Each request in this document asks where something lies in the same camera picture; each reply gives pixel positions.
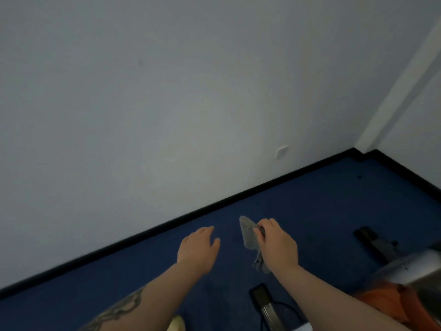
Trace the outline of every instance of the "floor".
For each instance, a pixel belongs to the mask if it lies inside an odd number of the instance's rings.
[[[179,313],[189,331],[257,331],[260,317],[249,289],[264,282],[275,300],[294,302],[273,275],[251,267],[255,252],[243,247],[240,215],[277,219],[296,239],[300,264],[346,292],[380,266],[353,237],[354,229],[369,225],[407,251],[441,238],[441,204],[373,159],[345,158],[5,299],[2,329],[75,331],[165,271],[184,236],[213,225],[222,241],[218,260]],[[288,328],[298,326],[290,311],[280,313]]]

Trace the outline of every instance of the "black baseboard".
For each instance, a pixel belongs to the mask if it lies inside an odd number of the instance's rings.
[[[52,280],[53,278],[59,277],[67,272],[70,272],[70,271],[76,269],[76,268],[87,265],[88,263],[92,263],[93,261],[101,259],[105,256],[109,256],[119,250],[122,250],[124,248],[128,248],[129,246],[135,245],[145,239],[151,238],[151,237],[158,235],[158,234],[162,234],[163,232],[165,232],[167,230],[170,230],[172,228],[176,228],[179,225],[190,222],[190,221],[192,221],[198,217],[204,216],[212,211],[216,211],[220,208],[223,208],[223,207],[230,205],[232,203],[235,203],[237,201],[243,200],[243,199],[250,197],[254,194],[258,194],[268,188],[272,188],[274,186],[277,186],[280,183],[284,183],[284,182],[289,181],[291,179],[297,178],[303,174],[312,172],[318,168],[321,168],[321,167],[327,166],[333,162],[339,161],[340,159],[343,159],[346,157],[360,157],[360,156],[362,156],[361,153],[358,150],[356,150],[355,148],[352,148],[352,149],[346,150],[342,153],[331,156],[329,158],[318,161],[318,162],[311,164],[309,166],[298,169],[294,172],[290,172],[288,174],[285,174],[279,178],[275,178],[275,179],[268,181],[266,183],[262,183],[256,187],[253,187],[253,188],[248,189],[246,191],[243,191],[241,193],[235,194],[233,196],[230,196],[226,199],[220,200],[220,201],[215,202],[213,204],[207,205],[207,206],[205,206],[201,209],[198,209],[196,211],[193,211],[189,214],[175,218],[169,222],[158,225],[158,226],[151,228],[147,231],[144,231],[144,232],[141,232],[141,233],[136,234],[134,236],[131,236],[129,238],[123,239],[123,240],[118,241],[112,245],[106,246],[106,247],[101,248],[99,250],[96,250],[92,253],[86,254],[85,256],[81,256],[81,257],[76,258],[74,260],[71,260],[67,263],[61,264],[57,267],[54,267],[50,270],[47,270],[43,273],[37,274],[37,275],[32,276],[30,278],[27,278],[25,280],[19,281],[13,285],[5,287],[0,290],[0,300],[6,298],[8,296],[17,294],[18,292],[26,290],[30,287],[34,287],[34,286],[39,285],[41,283]]]
[[[6,297],[9,297],[11,295],[17,294],[23,290],[34,287],[36,285],[39,285],[41,283],[52,280],[53,278],[56,278],[56,277],[61,276],[65,273],[68,273],[76,268],[87,265],[88,263],[91,263],[93,261],[101,259],[105,256],[109,256],[119,250],[122,250],[124,248],[128,248],[129,246],[135,245],[145,239],[151,238],[157,234],[161,234],[161,233],[163,233],[167,230],[170,230],[172,228],[176,228],[179,225],[190,222],[190,221],[192,221],[198,217],[204,216],[212,211],[216,211],[216,210],[223,208],[227,205],[230,205],[230,204],[235,203],[237,201],[243,200],[243,199],[250,197],[254,194],[258,194],[266,189],[272,188],[274,186],[277,186],[277,185],[284,183],[286,181],[289,181],[291,179],[300,177],[303,174],[312,172],[318,168],[327,166],[329,164],[332,164],[332,163],[339,161],[339,160],[346,158],[346,157],[351,157],[351,158],[355,159],[356,161],[363,161],[363,160],[366,160],[369,158],[375,159],[378,162],[380,162],[381,164],[383,164],[384,166],[386,166],[387,168],[389,168],[391,171],[394,171],[395,173],[399,174],[401,177],[407,179],[411,183],[418,186],[420,189],[422,189],[427,194],[432,196],[435,200],[441,202],[441,190],[440,189],[438,189],[437,187],[435,187],[433,184],[429,183],[428,181],[424,180],[423,178],[419,177],[417,174],[413,173],[411,170],[409,170],[409,169],[405,168],[404,166],[402,166],[401,164],[397,163],[393,159],[389,158],[388,156],[386,156],[382,152],[380,152],[378,150],[374,150],[374,151],[371,151],[367,154],[362,154],[360,151],[356,150],[355,148],[352,148],[352,149],[346,150],[342,153],[331,156],[329,158],[318,161],[318,162],[311,164],[309,166],[298,169],[294,172],[285,174],[279,178],[275,178],[275,179],[268,181],[266,183],[262,183],[256,187],[253,187],[251,189],[243,191],[239,194],[230,196],[224,200],[220,200],[220,201],[215,202],[211,205],[207,205],[207,206],[205,206],[201,209],[198,209],[196,211],[193,211],[189,214],[175,218],[169,222],[158,225],[158,226],[151,228],[147,231],[144,231],[144,232],[141,232],[141,233],[136,234],[134,236],[131,236],[129,238],[123,239],[123,240],[116,242],[112,245],[106,246],[100,250],[86,254],[85,256],[81,256],[79,258],[76,258],[72,261],[69,261],[69,262],[64,263],[62,265],[54,267],[48,271],[45,271],[43,273],[37,274],[35,276],[32,276],[30,278],[27,278],[25,280],[17,282],[13,285],[5,287],[0,290],[0,300],[5,299]]]
[[[364,159],[372,158],[378,161],[380,164],[389,168],[389,170],[395,172],[402,178],[416,185],[423,192],[429,194],[432,198],[441,203],[441,189],[431,184],[427,180],[420,177],[418,174],[413,173],[410,169],[399,164],[392,158],[385,155],[380,150],[373,150],[364,155]]]

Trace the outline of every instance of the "cleaning cloth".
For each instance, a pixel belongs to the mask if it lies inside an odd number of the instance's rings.
[[[247,249],[257,251],[257,257],[253,263],[253,267],[258,271],[263,271],[265,274],[270,273],[268,266],[265,265],[265,262],[263,261],[262,252],[260,251],[259,244],[257,243],[257,237],[253,229],[258,228],[263,234],[265,234],[265,231],[262,227],[259,227],[256,223],[245,216],[240,216],[239,223],[243,236],[243,244]]]

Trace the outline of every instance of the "wall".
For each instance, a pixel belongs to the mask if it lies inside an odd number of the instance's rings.
[[[394,124],[378,149],[441,188],[441,54],[437,73]]]
[[[1,0],[0,287],[352,147],[440,12]]]

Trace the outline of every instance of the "forearm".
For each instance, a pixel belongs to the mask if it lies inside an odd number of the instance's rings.
[[[406,331],[400,323],[343,293],[299,266],[275,273],[313,329],[320,331]]]
[[[201,277],[193,265],[175,263],[145,287],[112,306],[80,331],[166,330],[185,295]]]

